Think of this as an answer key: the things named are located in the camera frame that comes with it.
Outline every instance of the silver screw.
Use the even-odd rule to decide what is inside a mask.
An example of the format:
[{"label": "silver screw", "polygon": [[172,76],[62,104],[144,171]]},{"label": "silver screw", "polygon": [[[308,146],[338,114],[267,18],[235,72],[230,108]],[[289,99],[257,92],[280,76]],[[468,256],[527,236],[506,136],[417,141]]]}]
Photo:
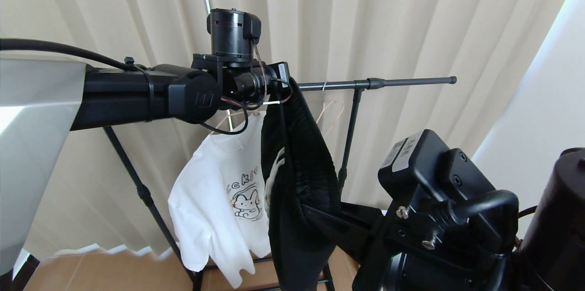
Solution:
[{"label": "silver screw", "polygon": [[408,219],[408,212],[409,211],[410,211],[410,208],[407,208],[404,206],[399,206],[399,209],[396,210],[396,215],[401,219]]},{"label": "silver screw", "polygon": [[435,242],[436,242],[436,237],[431,238],[428,241],[422,241],[422,246],[425,247],[425,249],[427,250],[434,250],[435,249]]}]

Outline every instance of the white sweatshirt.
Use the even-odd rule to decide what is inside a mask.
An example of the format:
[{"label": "white sweatshirt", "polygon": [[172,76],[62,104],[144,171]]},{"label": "white sweatshirt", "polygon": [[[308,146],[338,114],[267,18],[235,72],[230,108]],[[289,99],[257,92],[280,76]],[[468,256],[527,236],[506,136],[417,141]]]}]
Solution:
[{"label": "white sweatshirt", "polygon": [[264,116],[251,114],[240,135],[207,136],[169,197],[185,267],[201,271],[211,257],[233,288],[242,283],[240,270],[255,273],[250,251],[270,253],[261,171]]}]

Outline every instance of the garment rack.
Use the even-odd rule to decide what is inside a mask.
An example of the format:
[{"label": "garment rack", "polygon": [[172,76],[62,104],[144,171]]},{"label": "garment rack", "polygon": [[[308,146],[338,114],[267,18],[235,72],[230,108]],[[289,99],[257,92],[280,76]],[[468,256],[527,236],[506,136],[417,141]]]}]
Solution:
[{"label": "garment rack", "polygon": [[[339,169],[338,173],[338,182],[339,182],[339,189],[340,192],[343,190],[343,186],[345,185],[345,180],[347,178],[347,162],[349,161],[349,151],[351,150],[351,141],[353,140],[353,132],[356,127],[357,121],[357,111],[359,110],[359,104],[362,99],[362,93],[364,90],[374,90],[380,89],[384,87],[395,87],[395,86],[404,86],[404,85],[444,85],[444,84],[454,84],[456,83],[457,78],[455,76],[451,77],[432,77],[432,78],[425,78],[425,79],[400,79],[400,80],[384,80],[379,78],[368,78],[366,80],[354,80],[354,81],[334,81],[334,82],[316,82],[316,83],[300,83],[299,88],[301,91],[325,91],[325,90],[346,90],[346,89],[353,89],[353,103],[351,105],[351,114],[349,117],[349,125],[347,127],[347,137],[345,139],[345,148],[343,150],[343,160],[341,163],[341,168]],[[159,229],[167,239],[171,249],[177,255],[179,261],[181,261],[181,251],[177,246],[176,241],[171,234],[169,227],[165,224],[162,216],[160,215],[159,210],[156,208],[154,204],[154,200],[150,195],[150,191],[148,187],[142,183],[138,173],[134,169],[132,162],[130,162],[130,158],[126,154],[126,151],[122,147],[119,139],[117,138],[115,132],[113,131],[112,127],[104,127],[104,131],[108,136],[109,141],[112,143],[112,146],[116,150],[117,155],[119,156],[122,164],[128,171],[128,174],[132,178],[134,185],[136,185],[136,191],[138,192],[138,196],[144,202],[144,205],[149,209],[150,214],[152,214],[156,224],[159,226]],[[261,258],[255,259],[254,263],[257,262],[266,262],[270,261],[272,258]],[[206,266],[201,270],[201,272],[192,272],[188,270],[185,266],[183,266],[184,270],[188,274],[189,278],[193,282],[193,291],[201,291],[201,285],[203,283],[203,273],[208,270],[216,270],[217,266]],[[335,291],[335,287],[333,284],[333,279],[331,276],[331,271],[329,265],[327,264],[323,269],[324,278],[319,280],[319,283],[325,283],[327,291]],[[277,291],[280,290],[279,286],[275,287],[268,287],[264,289],[257,289],[255,291]]]}]

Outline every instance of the black garment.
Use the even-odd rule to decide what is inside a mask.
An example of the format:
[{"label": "black garment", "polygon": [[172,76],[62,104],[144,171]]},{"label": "black garment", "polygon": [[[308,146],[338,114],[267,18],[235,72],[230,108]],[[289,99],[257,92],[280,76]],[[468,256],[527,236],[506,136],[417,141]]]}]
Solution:
[{"label": "black garment", "polygon": [[301,204],[335,214],[341,201],[333,160],[319,127],[297,83],[291,79],[290,84],[292,97],[267,108],[261,165],[267,180],[278,151],[285,148],[285,164],[276,174],[270,197],[270,247],[282,289],[309,291],[316,289],[335,245],[311,226]]}]

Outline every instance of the curtain fold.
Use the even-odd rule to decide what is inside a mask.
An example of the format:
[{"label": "curtain fold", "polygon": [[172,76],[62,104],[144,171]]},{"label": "curtain fold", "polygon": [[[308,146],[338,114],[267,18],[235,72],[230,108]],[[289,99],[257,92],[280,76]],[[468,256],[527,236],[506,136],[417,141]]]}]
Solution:
[{"label": "curtain fold", "polygon": [[[209,0],[262,20],[266,62],[289,62],[299,82],[457,76],[455,85],[365,91],[343,200],[386,207],[377,172],[391,145],[423,128],[472,155],[524,76],[564,0]],[[57,41],[149,66],[190,66],[211,51],[205,0],[1,0],[2,37]],[[320,91],[306,93],[315,116]],[[324,114],[337,167],[350,90]],[[222,114],[213,118],[217,124]],[[207,130],[178,120],[114,127],[172,229],[167,197]],[[125,244],[161,253],[163,235],[102,129],[69,133],[25,248],[40,259],[59,249]]]}]

